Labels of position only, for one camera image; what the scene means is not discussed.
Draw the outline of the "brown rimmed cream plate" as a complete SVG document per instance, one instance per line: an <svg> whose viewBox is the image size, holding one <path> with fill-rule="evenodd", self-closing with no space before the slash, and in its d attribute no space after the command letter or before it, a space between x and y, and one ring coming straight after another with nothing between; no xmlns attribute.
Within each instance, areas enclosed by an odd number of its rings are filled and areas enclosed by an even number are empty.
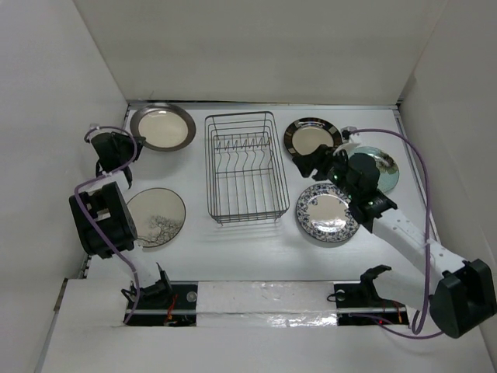
<svg viewBox="0 0 497 373"><path fill-rule="evenodd" d="M176 105L148 105L130 119L133 136L144 138L144 147L157 152L175 152L187 147L196 136L194 119Z"/></svg>

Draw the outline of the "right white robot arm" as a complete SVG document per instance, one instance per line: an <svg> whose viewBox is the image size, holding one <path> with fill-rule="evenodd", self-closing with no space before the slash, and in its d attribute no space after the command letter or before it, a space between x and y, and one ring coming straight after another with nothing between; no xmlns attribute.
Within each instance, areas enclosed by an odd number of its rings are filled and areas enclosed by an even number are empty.
<svg viewBox="0 0 497 373"><path fill-rule="evenodd" d="M380 170L366 154L348 155L320 145L311 154L295 155L293 163L304 178L328 180L349 199L353 219L387 242L424 276L420 284L386 266L377 266L359 286L367 305L395 300L418 314L412 332L418 334L431 318L440 332L457 339L496 314L492 271L482 260L466 260L449 251L413 225L398 205L378 189Z"/></svg>

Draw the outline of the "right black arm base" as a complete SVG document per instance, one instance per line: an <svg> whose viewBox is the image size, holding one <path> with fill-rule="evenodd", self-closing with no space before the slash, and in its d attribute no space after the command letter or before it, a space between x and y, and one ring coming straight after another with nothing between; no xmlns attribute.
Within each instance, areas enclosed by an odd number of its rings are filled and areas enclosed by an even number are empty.
<svg viewBox="0 0 497 373"><path fill-rule="evenodd" d="M366 296L360 283L335 283L327 301L336 308L406 308L402 303ZM372 326L409 324L407 309L392 313L338 313L339 326Z"/></svg>

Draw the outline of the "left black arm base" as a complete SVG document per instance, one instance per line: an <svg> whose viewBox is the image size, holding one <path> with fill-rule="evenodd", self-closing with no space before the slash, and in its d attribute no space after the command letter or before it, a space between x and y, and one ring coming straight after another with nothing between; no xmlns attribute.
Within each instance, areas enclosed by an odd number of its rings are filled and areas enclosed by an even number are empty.
<svg viewBox="0 0 497 373"><path fill-rule="evenodd" d="M165 301L140 301L128 326L196 326L197 282L172 282L172 296Z"/></svg>

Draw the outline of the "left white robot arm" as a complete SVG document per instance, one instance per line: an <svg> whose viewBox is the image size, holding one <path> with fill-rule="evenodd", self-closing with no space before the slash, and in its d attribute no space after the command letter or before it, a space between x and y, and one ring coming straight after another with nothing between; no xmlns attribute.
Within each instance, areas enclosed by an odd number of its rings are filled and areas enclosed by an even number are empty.
<svg viewBox="0 0 497 373"><path fill-rule="evenodd" d="M151 272L138 256L137 229L123 192L133 182L130 169L144 138L112 126L96 126L84 136L98 156L96 176L75 187L68 201L82 248L118 267L132 281L123 294L130 302L168 306L174 295L166 272Z"/></svg>

